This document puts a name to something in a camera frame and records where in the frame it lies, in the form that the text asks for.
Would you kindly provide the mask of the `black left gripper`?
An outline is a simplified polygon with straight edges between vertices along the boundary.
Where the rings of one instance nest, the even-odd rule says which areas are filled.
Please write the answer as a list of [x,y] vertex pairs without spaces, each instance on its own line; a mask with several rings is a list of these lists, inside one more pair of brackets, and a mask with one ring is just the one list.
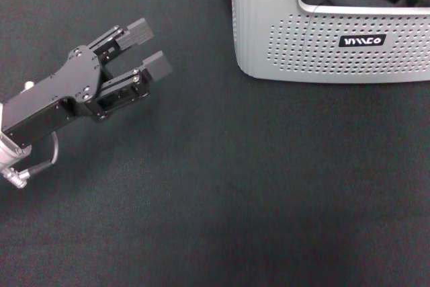
[[98,119],[148,97],[151,84],[173,70],[162,51],[113,79],[105,65],[153,37],[146,20],[140,18],[78,46],[57,72],[4,104],[2,132],[23,149],[77,118]]

